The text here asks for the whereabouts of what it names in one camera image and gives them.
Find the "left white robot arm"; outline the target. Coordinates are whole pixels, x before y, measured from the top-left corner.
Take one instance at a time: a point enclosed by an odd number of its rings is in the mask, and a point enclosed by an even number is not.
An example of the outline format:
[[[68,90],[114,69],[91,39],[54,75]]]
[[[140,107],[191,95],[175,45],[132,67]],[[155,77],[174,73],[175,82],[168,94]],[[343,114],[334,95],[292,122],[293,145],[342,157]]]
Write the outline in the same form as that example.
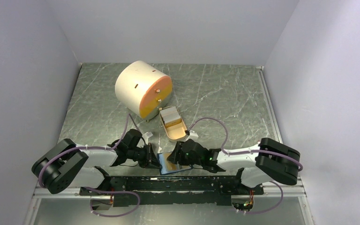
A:
[[[66,138],[56,144],[32,166],[32,173],[40,186],[51,194],[67,188],[91,188],[99,195],[113,191],[111,177],[103,169],[132,160],[141,168],[160,169],[151,143],[140,131],[130,129],[120,139],[106,146],[88,147],[77,145]]]

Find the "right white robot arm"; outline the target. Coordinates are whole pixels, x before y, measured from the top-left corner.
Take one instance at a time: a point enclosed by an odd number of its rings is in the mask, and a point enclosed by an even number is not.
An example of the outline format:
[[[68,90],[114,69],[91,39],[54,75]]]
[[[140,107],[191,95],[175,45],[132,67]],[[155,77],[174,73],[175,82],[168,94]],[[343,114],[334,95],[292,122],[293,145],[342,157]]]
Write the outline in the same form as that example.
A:
[[[233,150],[207,149],[194,140],[179,141],[166,160],[181,166],[197,165],[210,173],[236,170],[239,178],[234,188],[239,194],[270,181],[296,185],[303,169],[297,150],[270,138]]]

